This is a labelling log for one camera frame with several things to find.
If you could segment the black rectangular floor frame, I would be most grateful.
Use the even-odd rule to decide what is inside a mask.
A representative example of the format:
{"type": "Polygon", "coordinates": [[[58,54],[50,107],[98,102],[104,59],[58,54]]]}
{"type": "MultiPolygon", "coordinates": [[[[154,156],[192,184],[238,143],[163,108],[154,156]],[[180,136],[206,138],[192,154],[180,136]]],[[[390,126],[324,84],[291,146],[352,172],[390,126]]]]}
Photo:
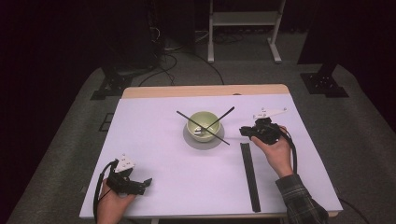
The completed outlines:
{"type": "Polygon", "coordinates": [[[103,121],[99,126],[99,132],[108,132],[111,122],[113,120],[114,114],[113,113],[106,113],[103,121]]]}

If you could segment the person's right hand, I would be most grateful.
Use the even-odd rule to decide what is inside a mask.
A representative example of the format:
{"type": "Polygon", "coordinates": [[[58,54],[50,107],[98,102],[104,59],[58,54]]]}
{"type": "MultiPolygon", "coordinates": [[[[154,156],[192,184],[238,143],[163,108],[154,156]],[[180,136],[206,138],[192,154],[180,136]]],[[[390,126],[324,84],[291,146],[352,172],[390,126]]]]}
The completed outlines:
{"type": "Polygon", "coordinates": [[[290,160],[291,147],[284,136],[280,136],[279,140],[272,145],[265,144],[256,136],[252,136],[251,141],[262,150],[279,178],[293,174],[290,160]]]}

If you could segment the black stand base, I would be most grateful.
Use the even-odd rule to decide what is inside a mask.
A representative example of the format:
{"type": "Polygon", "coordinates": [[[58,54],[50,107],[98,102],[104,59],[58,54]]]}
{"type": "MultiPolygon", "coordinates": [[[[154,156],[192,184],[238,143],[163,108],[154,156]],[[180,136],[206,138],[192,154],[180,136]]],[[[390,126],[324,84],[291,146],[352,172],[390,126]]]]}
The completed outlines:
{"type": "Polygon", "coordinates": [[[119,72],[115,67],[107,66],[102,68],[105,78],[93,94],[92,100],[105,100],[107,96],[122,96],[124,90],[130,86],[133,77],[119,72]]]}

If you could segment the black stand with base plate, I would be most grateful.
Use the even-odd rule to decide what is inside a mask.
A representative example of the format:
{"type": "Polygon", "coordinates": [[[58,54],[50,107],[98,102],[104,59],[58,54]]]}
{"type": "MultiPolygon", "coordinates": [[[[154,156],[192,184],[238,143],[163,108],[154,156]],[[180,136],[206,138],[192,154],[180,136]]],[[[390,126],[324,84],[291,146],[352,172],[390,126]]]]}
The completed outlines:
{"type": "Polygon", "coordinates": [[[318,0],[298,64],[321,64],[317,72],[301,73],[301,78],[310,94],[343,98],[348,97],[347,92],[332,77],[338,64],[338,29],[334,20],[334,7],[335,3],[332,0],[318,0]]]}

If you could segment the row of black chopsticks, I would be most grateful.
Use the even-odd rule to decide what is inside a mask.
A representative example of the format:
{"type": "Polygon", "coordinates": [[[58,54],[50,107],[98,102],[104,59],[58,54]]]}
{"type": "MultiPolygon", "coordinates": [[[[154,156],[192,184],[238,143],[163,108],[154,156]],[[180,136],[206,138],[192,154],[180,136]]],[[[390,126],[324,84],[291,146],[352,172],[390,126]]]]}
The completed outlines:
{"type": "Polygon", "coordinates": [[[261,211],[261,204],[260,204],[259,192],[257,189],[250,145],[249,143],[241,143],[240,147],[241,147],[241,153],[242,153],[242,158],[243,158],[246,177],[247,177],[247,186],[248,186],[252,211],[255,213],[259,213],[261,211]]]}

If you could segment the round grey coaster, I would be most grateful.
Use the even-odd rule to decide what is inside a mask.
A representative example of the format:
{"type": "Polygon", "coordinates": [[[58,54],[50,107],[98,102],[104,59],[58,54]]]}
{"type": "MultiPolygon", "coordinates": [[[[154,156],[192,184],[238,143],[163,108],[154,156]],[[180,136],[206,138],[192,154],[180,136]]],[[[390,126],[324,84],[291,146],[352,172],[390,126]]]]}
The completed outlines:
{"type": "Polygon", "coordinates": [[[183,129],[183,138],[184,141],[190,146],[193,147],[195,149],[199,149],[199,150],[209,150],[209,149],[213,149],[215,147],[217,147],[218,145],[221,144],[221,141],[214,137],[212,140],[210,140],[209,142],[199,142],[197,140],[195,140],[191,134],[188,131],[187,126],[184,126],[183,129]]]}

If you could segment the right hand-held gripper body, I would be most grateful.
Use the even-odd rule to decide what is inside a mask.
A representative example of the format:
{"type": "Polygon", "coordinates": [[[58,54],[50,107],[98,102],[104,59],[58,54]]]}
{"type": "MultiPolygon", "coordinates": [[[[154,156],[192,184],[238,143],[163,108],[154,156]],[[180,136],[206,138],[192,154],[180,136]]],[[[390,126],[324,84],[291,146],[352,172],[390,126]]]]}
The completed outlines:
{"type": "Polygon", "coordinates": [[[264,144],[273,145],[281,135],[280,127],[273,123],[271,117],[286,113],[287,109],[265,109],[253,115],[255,125],[253,126],[254,136],[259,138],[264,144]]]}

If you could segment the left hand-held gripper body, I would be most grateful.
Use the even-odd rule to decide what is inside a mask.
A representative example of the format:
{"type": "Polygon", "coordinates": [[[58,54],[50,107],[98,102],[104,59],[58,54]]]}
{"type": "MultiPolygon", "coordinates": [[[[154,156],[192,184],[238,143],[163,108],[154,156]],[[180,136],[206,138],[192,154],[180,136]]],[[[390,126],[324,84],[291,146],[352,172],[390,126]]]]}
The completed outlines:
{"type": "Polygon", "coordinates": [[[134,167],[135,163],[122,154],[110,167],[107,185],[117,193],[138,195],[138,189],[143,188],[144,185],[130,179],[134,167]]]}

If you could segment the person's left hand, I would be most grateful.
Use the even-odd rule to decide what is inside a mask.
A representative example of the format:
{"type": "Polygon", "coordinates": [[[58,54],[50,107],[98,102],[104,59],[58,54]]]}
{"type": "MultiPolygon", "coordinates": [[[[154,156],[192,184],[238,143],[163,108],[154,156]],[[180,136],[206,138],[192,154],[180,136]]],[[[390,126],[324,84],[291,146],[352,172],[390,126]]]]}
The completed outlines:
{"type": "Polygon", "coordinates": [[[136,198],[135,195],[120,196],[106,183],[102,182],[102,192],[97,206],[97,224],[118,224],[126,209],[136,198]]]}

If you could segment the white metal stand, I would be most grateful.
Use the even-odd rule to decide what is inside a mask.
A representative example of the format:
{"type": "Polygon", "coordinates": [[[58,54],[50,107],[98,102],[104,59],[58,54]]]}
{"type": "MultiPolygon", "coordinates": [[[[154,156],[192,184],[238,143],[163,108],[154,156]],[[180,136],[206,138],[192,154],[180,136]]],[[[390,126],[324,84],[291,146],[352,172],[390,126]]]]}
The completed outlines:
{"type": "Polygon", "coordinates": [[[215,27],[220,26],[272,26],[272,35],[267,38],[275,63],[282,63],[282,59],[276,47],[276,38],[283,17],[286,0],[280,0],[278,10],[257,12],[217,12],[214,10],[214,0],[209,0],[208,18],[208,44],[207,61],[215,61],[213,32],[215,27]]]}

